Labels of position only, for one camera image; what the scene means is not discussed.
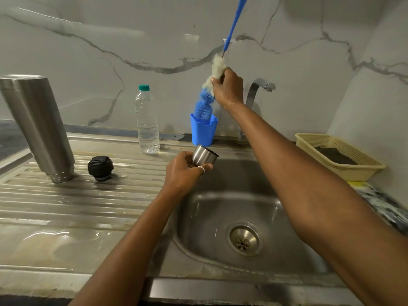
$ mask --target black bottle stopper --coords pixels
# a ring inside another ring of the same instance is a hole
[[[88,163],[88,173],[95,177],[96,181],[110,179],[113,170],[113,162],[108,156],[93,157]]]

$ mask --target wall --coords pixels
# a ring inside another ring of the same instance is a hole
[[[63,120],[135,128],[148,83],[161,131],[190,132],[189,114],[222,51],[238,0],[0,0],[0,73],[48,76]],[[293,139],[325,133],[355,75],[384,0],[248,0],[226,54],[258,92],[255,110]],[[214,107],[219,135],[236,124]],[[0,99],[0,118],[10,118]]]
[[[330,126],[388,168],[372,181],[408,207],[408,0],[390,0]]]

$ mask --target teal bottle cap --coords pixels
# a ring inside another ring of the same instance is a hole
[[[149,87],[149,85],[139,85],[139,90],[140,91],[149,91],[150,87]]]

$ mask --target person's right arm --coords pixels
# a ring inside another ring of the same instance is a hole
[[[365,305],[406,305],[408,239],[386,225],[344,180],[243,103],[230,68],[214,79],[220,105],[238,122],[298,236]]]

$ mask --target hand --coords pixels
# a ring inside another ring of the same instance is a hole
[[[244,81],[233,70],[227,68],[224,72],[224,81],[211,78],[214,86],[214,96],[217,102],[226,110],[232,108],[235,103],[244,102]]]
[[[171,191],[180,199],[193,189],[199,177],[204,174],[201,167],[189,167],[193,163],[192,156],[192,151],[182,151],[166,167],[163,189]],[[206,172],[213,169],[212,164],[203,164],[202,167]]]

